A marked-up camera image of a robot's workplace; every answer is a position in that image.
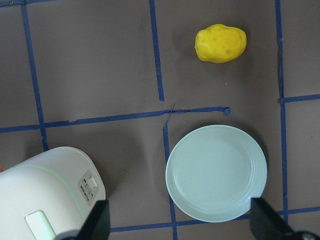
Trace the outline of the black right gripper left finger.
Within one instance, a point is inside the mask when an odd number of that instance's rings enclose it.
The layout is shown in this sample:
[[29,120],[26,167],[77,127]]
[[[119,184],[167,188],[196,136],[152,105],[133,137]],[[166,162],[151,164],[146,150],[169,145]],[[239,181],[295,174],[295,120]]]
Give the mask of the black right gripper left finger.
[[110,236],[110,204],[108,200],[98,200],[84,221],[77,240],[108,240]]

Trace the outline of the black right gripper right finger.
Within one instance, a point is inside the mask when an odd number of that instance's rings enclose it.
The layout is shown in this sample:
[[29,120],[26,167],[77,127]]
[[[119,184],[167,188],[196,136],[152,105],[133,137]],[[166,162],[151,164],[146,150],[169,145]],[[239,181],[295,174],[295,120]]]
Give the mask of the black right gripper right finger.
[[250,200],[250,230],[256,240],[291,240],[295,234],[262,197]]

